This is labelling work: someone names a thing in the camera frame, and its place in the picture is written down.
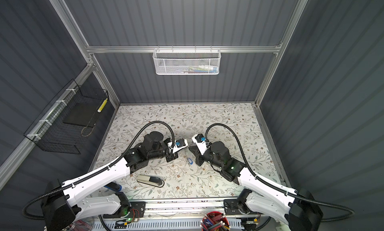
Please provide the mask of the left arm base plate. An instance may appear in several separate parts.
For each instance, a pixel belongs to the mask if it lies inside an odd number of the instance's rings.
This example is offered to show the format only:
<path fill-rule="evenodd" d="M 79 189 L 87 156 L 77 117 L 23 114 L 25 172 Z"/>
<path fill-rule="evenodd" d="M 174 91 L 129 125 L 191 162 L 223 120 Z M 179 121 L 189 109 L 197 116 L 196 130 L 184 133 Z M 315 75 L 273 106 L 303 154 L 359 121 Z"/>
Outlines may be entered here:
<path fill-rule="evenodd" d="M 131 202 L 130 207 L 122 206 L 112 215 L 103 215 L 104 219 L 139 219 L 144 217 L 146 202 Z"/>

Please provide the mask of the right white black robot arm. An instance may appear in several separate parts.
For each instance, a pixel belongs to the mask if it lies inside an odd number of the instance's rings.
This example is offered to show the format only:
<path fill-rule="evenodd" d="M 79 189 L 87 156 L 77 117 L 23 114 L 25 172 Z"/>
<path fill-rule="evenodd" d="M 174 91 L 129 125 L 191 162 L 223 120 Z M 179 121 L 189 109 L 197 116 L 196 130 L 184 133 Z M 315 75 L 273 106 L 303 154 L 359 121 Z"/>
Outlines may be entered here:
<path fill-rule="evenodd" d="M 287 225 L 291 231 L 318 230 L 323 217 L 318 205 L 290 197 L 290 193 L 295 193 L 294 189 L 260 175 L 253 176 L 242 161 L 231 157 L 221 141 L 210 145 L 196 143 L 189 147 L 189 151 L 198 166 L 207 162 L 218 168 L 224 179 L 244 188 L 237 198 L 237 207 L 242 213 L 262 213 Z"/>

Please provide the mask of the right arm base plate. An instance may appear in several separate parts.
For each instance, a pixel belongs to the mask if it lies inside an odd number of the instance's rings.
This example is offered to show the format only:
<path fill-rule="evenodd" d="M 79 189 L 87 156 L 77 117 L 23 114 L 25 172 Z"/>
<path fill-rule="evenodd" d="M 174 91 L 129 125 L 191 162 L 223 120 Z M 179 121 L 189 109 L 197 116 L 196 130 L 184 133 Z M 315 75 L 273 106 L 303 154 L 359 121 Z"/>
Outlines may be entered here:
<path fill-rule="evenodd" d="M 237 199 L 224 199 L 224 210 L 225 214 L 227 216 L 234 216 L 234 215 L 257 215 L 256 212 L 248 212 L 248 213 L 242 213 L 238 208 L 238 202 Z"/>

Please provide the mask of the blue key fob with keyring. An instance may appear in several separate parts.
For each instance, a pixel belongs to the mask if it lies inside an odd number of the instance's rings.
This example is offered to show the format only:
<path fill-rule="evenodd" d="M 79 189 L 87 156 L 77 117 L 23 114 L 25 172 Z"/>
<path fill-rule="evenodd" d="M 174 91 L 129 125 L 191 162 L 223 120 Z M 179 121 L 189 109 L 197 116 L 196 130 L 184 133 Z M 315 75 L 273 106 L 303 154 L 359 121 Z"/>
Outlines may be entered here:
<path fill-rule="evenodd" d="M 188 162 L 189 165 L 193 165 L 194 164 L 194 156 L 193 155 L 188 155 L 187 162 Z"/>

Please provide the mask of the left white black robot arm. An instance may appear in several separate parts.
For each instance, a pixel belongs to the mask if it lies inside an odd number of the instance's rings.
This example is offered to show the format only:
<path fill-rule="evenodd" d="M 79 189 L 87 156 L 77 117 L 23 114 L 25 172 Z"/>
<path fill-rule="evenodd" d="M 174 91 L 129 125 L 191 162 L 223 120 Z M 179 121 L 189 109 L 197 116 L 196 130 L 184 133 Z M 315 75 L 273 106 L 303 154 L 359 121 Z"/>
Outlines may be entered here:
<path fill-rule="evenodd" d="M 123 152 L 112 162 L 78 178 L 47 185 L 41 200 L 43 220 L 48 231 L 61 231 L 72 223 L 89 217 L 110 215 L 121 218 L 133 214 L 130 201 L 119 189 L 105 198 L 89 198 L 102 187 L 113 188 L 115 180 L 146 167 L 153 159 L 178 158 L 178 151 L 188 147 L 185 139 L 174 142 L 158 131 L 144 136 L 141 143 Z"/>

